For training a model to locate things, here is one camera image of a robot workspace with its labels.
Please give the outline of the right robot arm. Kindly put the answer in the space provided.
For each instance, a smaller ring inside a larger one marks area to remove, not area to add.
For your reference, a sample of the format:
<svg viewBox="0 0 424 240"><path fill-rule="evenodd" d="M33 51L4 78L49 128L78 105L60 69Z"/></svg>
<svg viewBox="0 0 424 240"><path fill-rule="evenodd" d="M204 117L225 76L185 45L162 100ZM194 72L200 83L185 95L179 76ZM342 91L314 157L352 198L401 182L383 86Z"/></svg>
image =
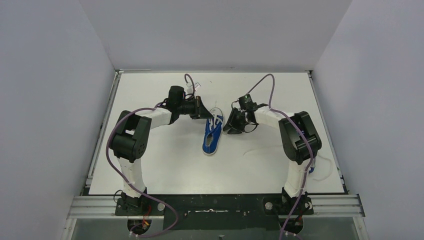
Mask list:
<svg viewBox="0 0 424 240"><path fill-rule="evenodd" d="M310 215L312 201L306 191L306 183L318 151L321 138L306 111L287 114L271 108L268 104L257 104L250 94L239 97L239 107L231 109L223 131L230 135L246 133L246 127L267 125L280 134L282 149L289 160L287 179L281 191L281 207L289 214Z"/></svg>

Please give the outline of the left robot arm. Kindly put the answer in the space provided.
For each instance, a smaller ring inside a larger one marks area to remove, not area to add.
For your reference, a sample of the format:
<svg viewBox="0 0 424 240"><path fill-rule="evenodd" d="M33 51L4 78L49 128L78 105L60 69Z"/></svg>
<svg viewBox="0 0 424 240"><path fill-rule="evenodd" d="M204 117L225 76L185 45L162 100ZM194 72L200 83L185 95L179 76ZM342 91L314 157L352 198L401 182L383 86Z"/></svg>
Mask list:
<svg viewBox="0 0 424 240"><path fill-rule="evenodd" d="M117 216L141 216L149 210L154 199L147 194L141 158L147 150L150 131L173 124L181 115L188 115L193 120L213 116L200 96L187 94L177 85L171 86L168 97L154 108L121 112L105 150L107 154L113 152L118 159L120 167L114 164L111 167L123 179L123 189L116 203Z"/></svg>

